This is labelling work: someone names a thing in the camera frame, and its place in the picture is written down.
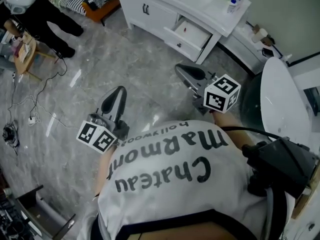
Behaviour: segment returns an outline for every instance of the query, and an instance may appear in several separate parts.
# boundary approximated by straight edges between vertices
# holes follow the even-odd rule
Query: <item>open drawer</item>
[[[193,62],[198,59],[210,37],[211,33],[185,17],[172,29],[164,27],[164,42]]]

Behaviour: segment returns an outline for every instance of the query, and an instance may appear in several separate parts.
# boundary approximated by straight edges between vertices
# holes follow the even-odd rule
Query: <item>bottle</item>
[[[226,12],[228,14],[232,14],[235,11],[236,7],[237,7],[237,0],[230,0],[229,6],[228,6]]]

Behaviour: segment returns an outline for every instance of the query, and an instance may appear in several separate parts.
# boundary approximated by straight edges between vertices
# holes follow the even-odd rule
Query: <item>gray tile floor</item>
[[[168,120],[210,120],[210,117],[202,117],[192,107],[192,93],[175,75],[175,64],[190,61],[148,32],[138,27],[128,30],[121,9],[105,19],[105,27],[72,12],[68,15],[85,29],[81,37],[50,26],[76,49],[76,54],[65,60],[65,76],[49,80],[39,95],[41,123],[28,126],[33,102],[26,99],[35,96],[45,81],[39,83],[27,75],[16,79],[13,103],[22,104],[14,105],[11,112],[18,122],[21,146],[16,156],[1,140],[0,164],[15,196],[43,184],[40,194],[62,216],[67,218],[76,213],[78,221],[66,237],[75,239],[85,203],[93,197],[100,155],[76,141],[77,129],[66,128],[56,120],[46,136],[52,118],[49,113],[55,113],[66,126],[78,128],[104,93],[122,85],[128,91],[123,120],[131,127],[131,134]],[[248,81],[247,73],[217,47],[203,66],[219,76],[227,73],[240,84]],[[65,68],[63,61],[54,64],[48,58],[36,58],[30,71],[45,80]],[[71,87],[79,70],[81,75]],[[0,75],[1,129],[10,119],[7,108],[13,91],[11,75],[9,71]],[[238,102],[232,108],[236,117],[239,106]]]

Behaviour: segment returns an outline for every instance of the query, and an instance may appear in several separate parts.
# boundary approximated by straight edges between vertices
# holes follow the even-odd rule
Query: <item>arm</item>
[[[22,35],[22,33],[20,33],[16,25],[10,19],[8,19],[3,26],[15,37],[20,37]]]
[[[214,111],[212,115],[213,115],[215,124],[219,127],[241,126],[238,123],[238,121],[235,119],[235,117],[229,112],[222,114],[220,112]],[[228,134],[228,136],[233,141],[235,146],[240,150],[242,146],[245,144],[248,144],[250,146],[254,145],[251,138],[243,130],[226,131],[225,133]]]
[[[95,183],[94,195],[100,194],[103,186],[107,182],[107,176],[109,172],[109,163],[113,153],[116,150],[116,146],[112,145],[100,158],[99,170]]]

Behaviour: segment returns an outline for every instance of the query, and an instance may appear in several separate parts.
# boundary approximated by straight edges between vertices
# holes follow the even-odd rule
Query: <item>white t-shirt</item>
[[[127,225],[215,210],[260,239],[267,201],[248,192],[252,174],[228,135],[208,122],[174,122],[128,138],[114,152],[108,181],[93,201],[103,238],[114,240]],[[97,216],[92,210],[78,239],[90,236]]]

